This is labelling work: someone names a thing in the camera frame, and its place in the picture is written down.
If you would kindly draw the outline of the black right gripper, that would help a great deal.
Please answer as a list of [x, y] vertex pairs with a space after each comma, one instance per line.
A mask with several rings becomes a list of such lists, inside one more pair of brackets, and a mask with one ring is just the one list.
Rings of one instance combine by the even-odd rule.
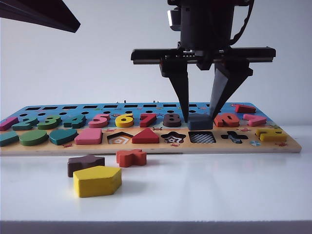
[[[272, 62], [276, 50], [270, 47], [234, 48], [242, 36], [252, 13], [252, 0], [169, 0], [170, 28], [180, 32], [180, 41], [173, 49], [135, 49], [134, 64], [160, 64], [163, 77], [168, 78], [180, 103], [184, 121], [189, 115], [189, 80], [187, 64], [208, 70], [212, 63], [215, 77], [210, 102], [211, 118], [215, 118], [225, 102], [253, 74], [249, 62]], [[232, 36], [235, 7], [248, 8], [239, 32]]]

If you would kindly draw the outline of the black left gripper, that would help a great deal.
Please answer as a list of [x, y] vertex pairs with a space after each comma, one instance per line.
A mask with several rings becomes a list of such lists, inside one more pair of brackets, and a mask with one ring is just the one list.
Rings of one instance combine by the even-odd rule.
[[75, 33], [80, 22], [61, 0], [2, 0], [0, 17]]

